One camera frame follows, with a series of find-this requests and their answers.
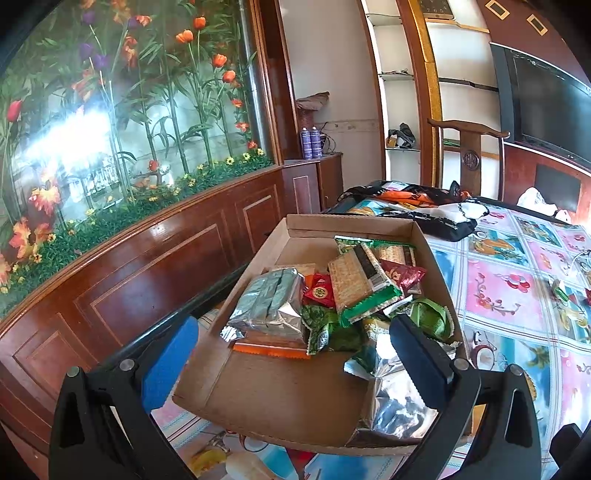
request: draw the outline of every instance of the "red tulip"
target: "red tulip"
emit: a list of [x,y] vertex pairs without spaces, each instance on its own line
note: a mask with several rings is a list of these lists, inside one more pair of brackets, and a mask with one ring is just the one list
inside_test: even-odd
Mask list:
[[10,123],[14,123],[18,120],[18,117],[21,114],[22,102],[23,100],[14,100],[13,103],[11,103],[8,107],[6,120],[8,120]]
[[220,69],[226,64],[227,61],[228,61],[228,58],[225,55],[220,55],[219,53],[216,53],[212,57],[213,68]]
[[203,30],[205,28],[205,23],[207,23],[205,17],[197,17],[193,20],[195,30]]
[[222,81],[224,83],[232,83],[236,78],[236,72],[234,70],[228,70],[226,73],[222,75]]

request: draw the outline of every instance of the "purple tulip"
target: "purple tulip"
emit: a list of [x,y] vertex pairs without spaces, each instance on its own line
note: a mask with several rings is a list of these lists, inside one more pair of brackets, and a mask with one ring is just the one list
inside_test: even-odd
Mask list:
[[109,66],[109,57],[107,55],[94,55],[92,57],[92,63],[95,66],[95,70],[104,70]]
[[82,21],[86,25],[92,25],[95,22],[96,13],[94,10],[88,10],[82,14]]
[[139,28],[140,26],[141,26],[141,24],[138,22],[138,19],[135,17],[131,17],[127,21],[127,28],[129,28],[130,30],[135,30],[136,28]]
[[92,51],[95,48],[90,45],[89,43],[81,43],[78,47],[78,52],[80,53],[80,58],[82,60],[88,59],[92,55]]

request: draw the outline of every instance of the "wall decoration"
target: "wall decoration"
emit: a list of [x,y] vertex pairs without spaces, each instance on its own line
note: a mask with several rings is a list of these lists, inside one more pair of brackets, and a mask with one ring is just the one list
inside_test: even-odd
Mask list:
[[542,37],[546,34],[548,29],[544,26],[544,24],[538,20],[534,14],[531,14],[530,17],[527,19],[527,22],[535,28],[536,32],[538,32]]
[[505,7],[495,0],[488,2],[485,7],[487,7],[488,10],[493,12],[501,20],[506,19],[510,14],[510,12]]

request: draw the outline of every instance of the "table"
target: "table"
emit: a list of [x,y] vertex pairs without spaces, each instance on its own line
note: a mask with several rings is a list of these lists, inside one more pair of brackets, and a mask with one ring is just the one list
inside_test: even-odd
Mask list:
[[[591,236],[579,226],[559,226],[501,207],[491,206],[490,211],[474,235],[458,243],[432,237],[428,242],[450,289],[471,360],[479,368],[495,370],[516,363],[528,375],[546,479],[557,468],[548,452],[554,434],[567,423],[584,430],[591,420],[591,306],[584,293],[591,284],[591,269],[579,262],[568,268],[577,253],[591,248]],[[549,282],[555,277],[564,280],[568,306],[554,300]],[[233,452],[258,457],[255,460],[262,461],[261,468],[270,469],[275,480],[298,480],[294,465],[311,480],[320,471],[322,480],[387,480],[403,460],[288,454],[282,447],[250,439],[241,443],[237,435],[170,401],[153,415],[185,461],[222,438]],[[443,476],[459,468],[468,448],[454,453]],[[231,469],[230,461],[220,463],[203,478],[228,479],[226,471]]]

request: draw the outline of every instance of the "wooden chair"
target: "wooden chair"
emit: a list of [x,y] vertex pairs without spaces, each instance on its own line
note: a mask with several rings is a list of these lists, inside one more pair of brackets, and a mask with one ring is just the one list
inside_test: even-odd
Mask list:
[[439,144],[439,187],[443,181],[443,129],[453,128],[460,132],[460,185],[473,196],[480,195],[482,187],[482,142],[483,135],[490,135],[499,140],[499,197],[503,200],[505,190],[505,146],[503,139],[509,137],[509,132],[498,132],[482,124],[449,120],[440,122],[432,118],[428,123],[437,129]]

